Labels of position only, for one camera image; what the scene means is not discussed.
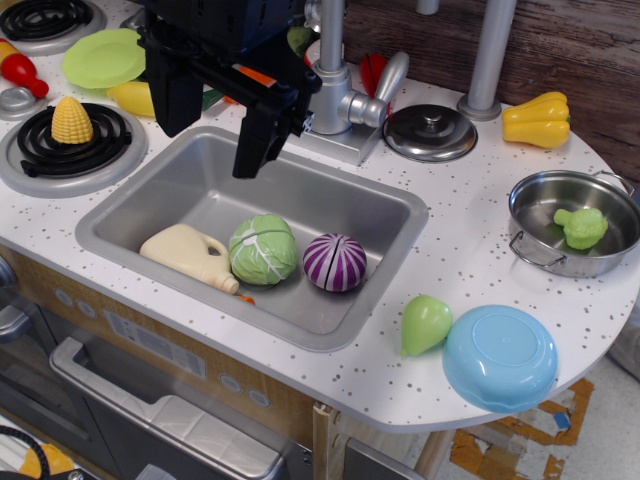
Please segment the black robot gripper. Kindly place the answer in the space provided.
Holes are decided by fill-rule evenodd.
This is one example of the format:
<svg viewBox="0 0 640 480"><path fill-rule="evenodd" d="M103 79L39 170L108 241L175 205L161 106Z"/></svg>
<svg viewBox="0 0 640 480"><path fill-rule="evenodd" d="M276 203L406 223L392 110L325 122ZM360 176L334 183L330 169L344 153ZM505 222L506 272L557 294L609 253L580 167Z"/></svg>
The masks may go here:
<svg viewBox="0 0 640 480"><path fill-rule="evenodd" d="M232 175L253 179L309 131L318 76L289 46L300 1L146 1L141 45L156 121L175 137L200 119L206 85L245 106ZM276 80L271 87L234 68Z"/></svg>

